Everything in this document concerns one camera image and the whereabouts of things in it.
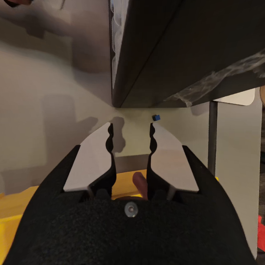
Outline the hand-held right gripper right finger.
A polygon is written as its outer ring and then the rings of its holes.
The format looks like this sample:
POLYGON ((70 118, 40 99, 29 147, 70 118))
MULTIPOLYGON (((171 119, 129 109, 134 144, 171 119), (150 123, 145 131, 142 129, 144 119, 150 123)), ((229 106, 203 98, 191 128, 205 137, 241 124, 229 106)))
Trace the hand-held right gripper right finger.
POLYGON ((161 192, 172 200, 177 192, 198 193, 199 187, 181 142, 158 123, 150 124, 147 164, 148 199, 161 192))

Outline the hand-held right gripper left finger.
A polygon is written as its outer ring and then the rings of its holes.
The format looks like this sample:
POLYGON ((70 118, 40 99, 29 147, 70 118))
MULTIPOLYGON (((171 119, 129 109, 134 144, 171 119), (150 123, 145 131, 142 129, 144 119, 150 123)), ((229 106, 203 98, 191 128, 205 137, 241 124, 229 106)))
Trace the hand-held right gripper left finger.
POLYGON ((116 182, 113 136, 113 124, 107 122, 81 142, 64 192, 85 190, 94 197, 98 190, 105 189, 112 196, 116 182))

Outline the yellow plastic bin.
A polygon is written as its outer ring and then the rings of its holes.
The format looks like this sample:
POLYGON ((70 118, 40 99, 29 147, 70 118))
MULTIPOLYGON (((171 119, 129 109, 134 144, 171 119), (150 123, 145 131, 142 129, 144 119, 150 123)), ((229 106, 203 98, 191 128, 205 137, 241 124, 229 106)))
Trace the yellow plastic bin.
MULTIPOLYGON (((142 197, 133 184, 134 173, 136 171, 117 174, 112 187, 112 200, 126 196, 142 197)), ((0 264, 3 264, 9 252, 22 215, 38 187, 29 187, 16 194, 0 194, 0 264)))

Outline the black drawer cabinet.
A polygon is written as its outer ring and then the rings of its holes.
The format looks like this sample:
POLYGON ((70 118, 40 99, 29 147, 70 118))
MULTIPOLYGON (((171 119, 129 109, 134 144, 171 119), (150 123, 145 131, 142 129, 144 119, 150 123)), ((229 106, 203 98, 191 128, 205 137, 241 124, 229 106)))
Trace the black drawer cabinet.
MULTIPOLYGON (((264 5, 264 0, 129 1, 112 105, 186 107, 163 100, 265 48, 264 5)), ((252 72, 226 78, 193 106, 261 86, 264 78, 252 72)))

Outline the set of clear cabinet drawers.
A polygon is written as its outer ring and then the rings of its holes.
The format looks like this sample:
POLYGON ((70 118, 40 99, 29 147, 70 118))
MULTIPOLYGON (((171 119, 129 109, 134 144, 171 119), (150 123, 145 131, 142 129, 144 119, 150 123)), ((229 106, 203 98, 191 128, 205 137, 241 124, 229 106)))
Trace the set of clear cabinet drawers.
POLYGON ((111 12, 113 15, 111 20, 112 50, 115 53, 112 59, 112 89, 114 89, 115 85, 128 4, 129 0, 111 0, 111 12))

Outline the person's right hand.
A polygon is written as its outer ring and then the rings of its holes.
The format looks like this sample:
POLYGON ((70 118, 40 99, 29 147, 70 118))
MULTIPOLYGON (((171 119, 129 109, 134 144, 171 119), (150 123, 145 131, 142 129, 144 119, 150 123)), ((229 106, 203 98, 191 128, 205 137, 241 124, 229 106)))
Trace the person's right hand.
POLYGON ((132 181, 142 198, 144 200, 148 200, 148 185, 143 174, 141 172, 135 172, 133 174, 132 181))

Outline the black stand pole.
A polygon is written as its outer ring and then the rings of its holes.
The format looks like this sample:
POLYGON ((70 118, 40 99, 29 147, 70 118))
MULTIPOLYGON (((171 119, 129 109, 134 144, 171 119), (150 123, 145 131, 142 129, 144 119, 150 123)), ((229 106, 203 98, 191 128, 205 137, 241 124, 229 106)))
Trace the black stand pole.
POLYGON ((218 118, 218 102, 211 101, 209 103, 209 131, 208 131, 207 167, 213 175, 215 175, 215 171, 216 171, 217 118, 218 118))

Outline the clear tape strip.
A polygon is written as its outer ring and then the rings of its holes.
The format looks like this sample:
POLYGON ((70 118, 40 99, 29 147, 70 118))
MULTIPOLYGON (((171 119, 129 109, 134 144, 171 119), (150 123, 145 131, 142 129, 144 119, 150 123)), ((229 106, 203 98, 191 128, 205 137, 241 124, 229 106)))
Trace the clear tape strip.
POLYGON ((183 90, 167 97, 163 102, 180 100, 186 107, 203 98, 205 95, 213 91, 221 82, 230 77, 254 73, 256 78, 264 78, 265 51, 261 51, 241 59, 224 69, 213 71, 206 77, 195 82, 194 84, 184 88, 183 90))

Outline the red plastic object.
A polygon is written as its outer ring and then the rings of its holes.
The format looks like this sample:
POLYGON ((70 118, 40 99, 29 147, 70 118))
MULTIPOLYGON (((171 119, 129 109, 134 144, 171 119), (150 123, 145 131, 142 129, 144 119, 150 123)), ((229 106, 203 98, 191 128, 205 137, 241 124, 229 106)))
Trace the red plastic object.
POLYGON ((262 217, 258 215, 257 247, 265 252, 265 226, 262 224, 262 217))

